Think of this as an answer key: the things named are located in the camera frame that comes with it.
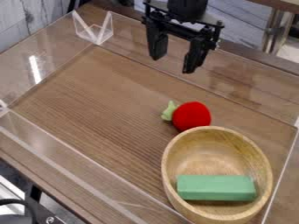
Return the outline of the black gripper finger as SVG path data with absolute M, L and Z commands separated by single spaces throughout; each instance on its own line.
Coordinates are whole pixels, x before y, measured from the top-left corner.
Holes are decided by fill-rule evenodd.
M 149 56 L 159 60 L 167 54 L 168 35 L 155 21 L 145 23 L 145 31 Z
M 184 62 L 183 62 L 181 72 L 184 74 L 193 73 L 196 68 L 201 66 L 208 54 L 208 50 L 209 46 L 203 38 L 195 38 L 191 41 L 189 51 L 184 56 Z

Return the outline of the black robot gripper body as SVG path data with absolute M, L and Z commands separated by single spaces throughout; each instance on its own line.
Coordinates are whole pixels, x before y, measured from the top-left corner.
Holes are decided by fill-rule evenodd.
M 208 0 L 144 0 L 148 42 L 172 34 L 188 41 L 199 38 L 208 49 L 215 49 L 224 23 L 207 12 L 207 6 Z

